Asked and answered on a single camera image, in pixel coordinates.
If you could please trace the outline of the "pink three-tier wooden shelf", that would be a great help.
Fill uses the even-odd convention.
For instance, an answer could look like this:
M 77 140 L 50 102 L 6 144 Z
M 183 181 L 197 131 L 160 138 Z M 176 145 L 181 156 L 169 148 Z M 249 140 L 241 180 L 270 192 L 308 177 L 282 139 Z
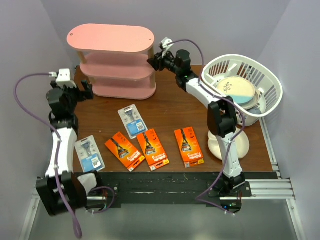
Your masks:
M 73 28 L 67 43 L 80 58 L 80 70 L 99 97 L 146 100 L 157 89 L 154 33 L 146 27 L 86 23 Z

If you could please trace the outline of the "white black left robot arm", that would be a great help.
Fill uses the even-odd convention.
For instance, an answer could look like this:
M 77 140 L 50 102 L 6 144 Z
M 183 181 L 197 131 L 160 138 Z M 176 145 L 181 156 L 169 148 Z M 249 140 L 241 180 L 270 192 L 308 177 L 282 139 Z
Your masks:
M 49 127 L 53 138 L 50 163 L 44 177 L 36 182 L 36 190 L 50 216 L 75 211 L 87 206 L 87 196 L 99 196 L 104 184 L 97 171 L 91 170 L 77 176 L 73 170 L 74 148 L 78 139 L 79 119 L 75 114 L 79 102 L 94 97 L 93 86 L 81 82 L 83 90 L 73 82 L 59 85 L 52 81 L 46 100 L 51 109 Z

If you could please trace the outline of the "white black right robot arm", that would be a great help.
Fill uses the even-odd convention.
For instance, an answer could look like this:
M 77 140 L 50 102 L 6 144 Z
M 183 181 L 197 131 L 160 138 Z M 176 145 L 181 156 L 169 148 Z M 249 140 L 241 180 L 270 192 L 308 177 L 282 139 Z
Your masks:
M 179 88 L 194 96 L 207 108 L 207 126 L 218 141 L 223 167 L 221 173 L 209 190 L 215 190 L 221 195 L 235 196 L 246 179 L 238 158 L 235 138 L 238 119 L 236 105 L 230 96 L 221 97 L 205 87 L 200 77 L 191 68 L 190 53 L 178 50 L 176 55 L 170 51 L 159 52 L 147 62 L 155 71 L 164 69 L 175 74 Z

